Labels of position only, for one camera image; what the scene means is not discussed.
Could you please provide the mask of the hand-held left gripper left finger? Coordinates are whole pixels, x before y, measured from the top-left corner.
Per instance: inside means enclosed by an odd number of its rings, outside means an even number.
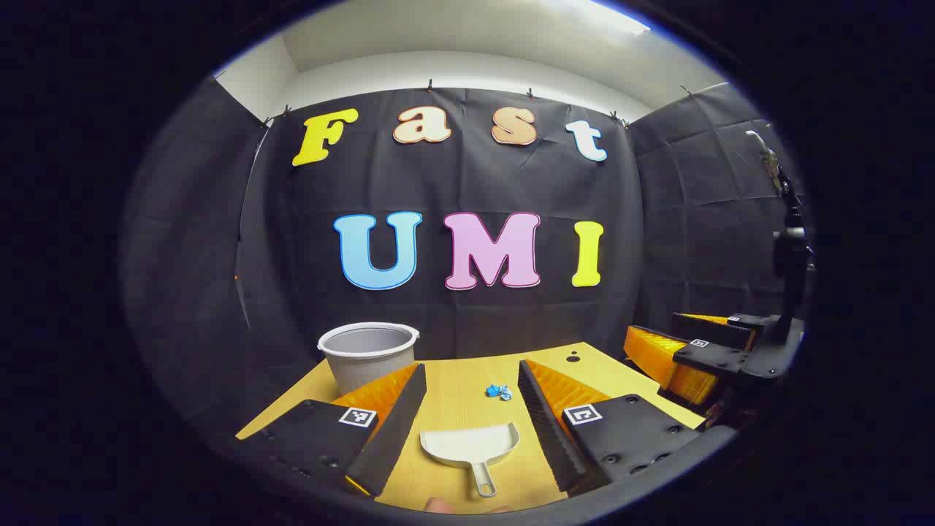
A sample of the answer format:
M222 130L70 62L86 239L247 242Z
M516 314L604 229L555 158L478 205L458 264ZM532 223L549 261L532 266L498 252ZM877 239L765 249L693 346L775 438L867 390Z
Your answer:
M253 433L253 460L294 486L314 481L377 498L425 393L425 366L411 364L334 403L304 400Z

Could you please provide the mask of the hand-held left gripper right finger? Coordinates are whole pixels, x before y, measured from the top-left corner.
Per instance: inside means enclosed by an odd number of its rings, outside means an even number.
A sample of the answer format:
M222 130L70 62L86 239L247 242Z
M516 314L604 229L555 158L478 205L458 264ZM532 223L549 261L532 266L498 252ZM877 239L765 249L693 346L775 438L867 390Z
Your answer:
M638 394L610 397L530 359L518 387L558 489L568 495L631 479L699 436Z

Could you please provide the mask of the grey plastic garbage bin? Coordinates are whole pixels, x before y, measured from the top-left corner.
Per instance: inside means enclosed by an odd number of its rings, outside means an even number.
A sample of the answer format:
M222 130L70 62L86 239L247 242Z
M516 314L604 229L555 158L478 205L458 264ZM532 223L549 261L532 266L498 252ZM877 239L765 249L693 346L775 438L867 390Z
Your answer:
M336 327L318 339L340 395L383 378L415 362L420 332L388 322L360 322Z

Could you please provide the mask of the grey plastic dustpan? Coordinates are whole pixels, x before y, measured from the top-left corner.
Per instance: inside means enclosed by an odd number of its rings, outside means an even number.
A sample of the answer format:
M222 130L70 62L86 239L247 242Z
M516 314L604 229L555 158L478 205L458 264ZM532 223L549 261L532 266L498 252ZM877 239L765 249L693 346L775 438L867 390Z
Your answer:
M478 496L494 498L497 486L490 467L504 460L521 442L514 423L441 432L421 432L421 448L436 462L470 471Z

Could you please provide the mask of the wooden desktop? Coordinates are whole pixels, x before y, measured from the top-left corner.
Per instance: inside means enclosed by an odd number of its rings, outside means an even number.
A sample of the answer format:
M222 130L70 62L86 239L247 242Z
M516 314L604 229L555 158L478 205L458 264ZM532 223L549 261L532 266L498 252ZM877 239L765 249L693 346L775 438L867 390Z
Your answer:
M457 514L474 514L502 506L513 510L545 506L568 499L555 482L523 396L510 402L487 397L489 385L515 387L519 363L531 359L558 370L610 397L637 394L682 425L697 427L702 417L658 394L657 382L587 343L574 343L527 353L473 359L427 360L427 395L393 473L376 502L422 509L431 497L446 500ZM497 495L481 498L470 473L435 462L421 449L419 434L428 430L488 427L512 422L521 435L517 449L493 465Z

